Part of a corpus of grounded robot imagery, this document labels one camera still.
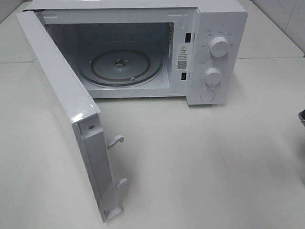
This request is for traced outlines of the round white door button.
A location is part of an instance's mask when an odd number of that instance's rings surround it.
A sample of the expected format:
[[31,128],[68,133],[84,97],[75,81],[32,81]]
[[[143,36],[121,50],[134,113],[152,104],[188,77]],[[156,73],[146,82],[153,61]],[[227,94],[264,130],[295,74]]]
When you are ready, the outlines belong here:
[[215,98],[215,92],[213,90],[206,90],[201,93],[200,99],[204,101],[205,103],[210,103]]

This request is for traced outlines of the white timer knob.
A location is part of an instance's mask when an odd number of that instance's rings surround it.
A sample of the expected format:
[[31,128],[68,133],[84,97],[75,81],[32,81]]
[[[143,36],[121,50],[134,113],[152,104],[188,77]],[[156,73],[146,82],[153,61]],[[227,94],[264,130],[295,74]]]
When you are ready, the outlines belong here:
[[217,68],[210,68],[204,73],[205,83],[209,86],[217,85],[221,82],[222,73]]

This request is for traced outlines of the white microwave door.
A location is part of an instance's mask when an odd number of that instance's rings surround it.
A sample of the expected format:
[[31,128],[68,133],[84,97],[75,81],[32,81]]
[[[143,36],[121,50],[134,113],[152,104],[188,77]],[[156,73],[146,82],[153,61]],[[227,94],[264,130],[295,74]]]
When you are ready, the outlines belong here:
[[101,112],[44,27],[41,13],[16,15],[50,107],[73,150],[81,155],[103,222],[121,213],[108,151],[124,137],[106,141]]

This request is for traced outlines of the glass microwave turntable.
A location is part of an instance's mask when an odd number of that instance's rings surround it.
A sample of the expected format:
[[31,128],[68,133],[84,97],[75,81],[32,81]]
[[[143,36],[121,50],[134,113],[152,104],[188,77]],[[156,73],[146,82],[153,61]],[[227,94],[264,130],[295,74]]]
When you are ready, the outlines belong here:
[[106,42],[80,54],[79,72],[88,81],[108,87],[140,84],[157,75],[163,58],[154,46],[134,41]]

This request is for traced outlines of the warning label sticker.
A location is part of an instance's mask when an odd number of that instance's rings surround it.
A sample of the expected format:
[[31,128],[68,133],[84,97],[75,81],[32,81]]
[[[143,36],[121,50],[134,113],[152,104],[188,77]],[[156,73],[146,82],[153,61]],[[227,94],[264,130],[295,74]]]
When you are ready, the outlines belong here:
[[190,43],[178,43],[176,48],[176,70],[187,71],[190,59]]

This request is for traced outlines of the white microwave oven body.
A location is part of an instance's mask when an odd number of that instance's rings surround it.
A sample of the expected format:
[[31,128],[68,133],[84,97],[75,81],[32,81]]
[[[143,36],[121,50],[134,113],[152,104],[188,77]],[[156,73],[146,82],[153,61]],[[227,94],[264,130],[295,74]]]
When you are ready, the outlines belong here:
[[[41,13],[49,36],[92,98],[184,97],[189,105],[226,101],[248,16],[235,0],[34,0],[24,11]],[[230,42],[223,57],[210,53],[209,43],[217,36]],[[132,86],[108,87],[88,81],[79,72],[80,54],[114,41],[154,46],[162,55],[162,69],[150,80]],[[178,43],[190,43],[187,71],[176,70]],[[214,86],[204,80],[210,68],[222,73],[221,82]],[[210,103],[200,99],[206,90],[215,92]]]

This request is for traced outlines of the upper white power knob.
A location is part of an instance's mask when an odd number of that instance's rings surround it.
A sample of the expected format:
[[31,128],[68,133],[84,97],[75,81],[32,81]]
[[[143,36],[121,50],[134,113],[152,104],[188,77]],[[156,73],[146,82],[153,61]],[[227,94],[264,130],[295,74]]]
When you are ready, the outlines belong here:
[[225,36],[214,37],[209,43],[210,53],[214,57],[223,57],[229,51],[230,42]]

